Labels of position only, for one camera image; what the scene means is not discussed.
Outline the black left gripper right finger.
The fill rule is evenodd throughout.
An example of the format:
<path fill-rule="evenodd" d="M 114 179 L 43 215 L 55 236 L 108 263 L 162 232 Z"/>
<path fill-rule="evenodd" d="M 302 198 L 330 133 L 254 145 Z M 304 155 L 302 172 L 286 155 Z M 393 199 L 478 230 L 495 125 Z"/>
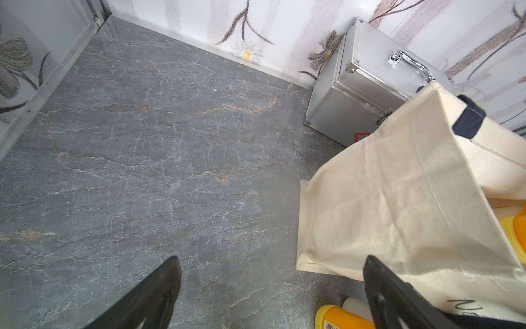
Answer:
<path fill-rule="evenodd" d="M 363 267 L 365 292 L 376 328 L 457 328 L 377 257 Z"/>

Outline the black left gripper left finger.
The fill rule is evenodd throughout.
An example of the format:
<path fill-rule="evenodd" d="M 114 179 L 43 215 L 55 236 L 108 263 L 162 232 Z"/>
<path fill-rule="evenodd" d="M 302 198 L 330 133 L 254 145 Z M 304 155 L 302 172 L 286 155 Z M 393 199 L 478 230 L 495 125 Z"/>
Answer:
<path fill-rule="evenodd" d="M 179 259 L 170 256 L 87 328 L 168 328 L 182 286 Z"/>

